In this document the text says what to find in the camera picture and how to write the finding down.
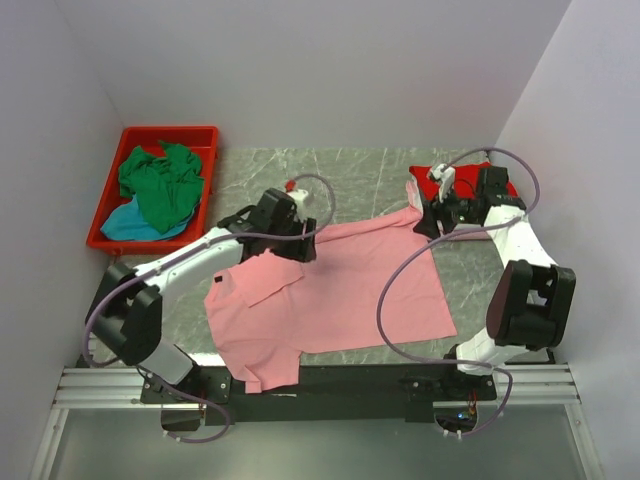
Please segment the marble surface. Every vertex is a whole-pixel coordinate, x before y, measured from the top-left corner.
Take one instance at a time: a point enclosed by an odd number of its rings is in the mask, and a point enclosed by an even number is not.
[[[394,212],[408,205],[405,182],[410,165],[433,165],[462,151],[440,149],[229,149],[219,152],[215,168],[214,195],[210,199],[208,226],[239,208],[255,203],[269,187],[300,173],[325,176],[336,192],[334,223],[365,220]],[[484,161],[471,156],[467,163]],[[312,214],[324,218],[328,198],[324,187],[308,180],[304,187],[315,193]],[[406,351],[442,357],[456,343],[464,342],[484,325],[484,314],[502,273],[502,264],[493,242],[458,241],[435,248],[436,262],[453,321],[456,337],[404,344]],[[130,265],[154,257],[127,256]],[[193,354],[215,353],[203,300],[211,278],[168,306],[163,322],[166,338]],[[98,347],[98,358],[105,358]],[[546,360],[546,354],[529,355]],[[406,360],[386,346],[346,350],[316,355],[303,354],[301,364],[402,363]]]

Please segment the red container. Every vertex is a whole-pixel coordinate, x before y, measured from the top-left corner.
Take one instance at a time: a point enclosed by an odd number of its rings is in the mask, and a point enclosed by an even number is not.
[[[204,178],[204,193],[200,205],[196,208],[193,218],[187,228],[180,235],[169,240],[157,242],[114,242],[105,237],[100,227],[109,218],[111,212],[123,203],[130,202],[129,198],[120,196],[118,183],[118,167],[127,159],[131,151],[140,145],[145,151],[156,156],[164,155],[158,141],[180,143],[197,153],[202,160],[200,176]],[[104,250],[111,255],[129,254],[166,254],[173,252],[204,235],[207,205],[213,166],[216,159],[216,143],[218,129],[216,127],[129,127],[122,132],[116,157],[111,166],[107,183],[100,198],[100,204],[93,217],[93,223],[87,237],[87,245]]]

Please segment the white wall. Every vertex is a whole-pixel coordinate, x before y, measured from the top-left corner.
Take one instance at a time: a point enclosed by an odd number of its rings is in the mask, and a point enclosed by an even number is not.
[[[640,468],[638,18],[638,2],[573,0],[498,141],[535,168],[536,232],[576,270],[562,352],[611,480]]]
[[[233,146],[493,144],[569,0],[57,0],[124,123]]]
[[[51,0],[0,3],[0,475],[26,478],[106,258],[84,241],[122,124]]]

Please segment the green cloth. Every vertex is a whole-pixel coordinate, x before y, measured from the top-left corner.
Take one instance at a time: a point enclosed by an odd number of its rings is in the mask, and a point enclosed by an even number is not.
[[[136,147],[118,169],[120,195],[136,195],[142,217],[166,233],[191,215],[200,202],[204,179],[200,157],[184,145],[160,142],[166,157]]]

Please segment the pink shirt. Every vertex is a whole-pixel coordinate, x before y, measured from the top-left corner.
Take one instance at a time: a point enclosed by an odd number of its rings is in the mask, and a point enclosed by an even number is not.
[[[413,233],[421,213],[408,207],[316,236],[317,260],[270,253],[221,272],[205,299],[218,352],[234,378],[259,393],[298,382],[301,352],[382,345],[378,296],[391,273],[427,242]],[[456,335],[431,252],[391,287],[385,329],[394,343]]]

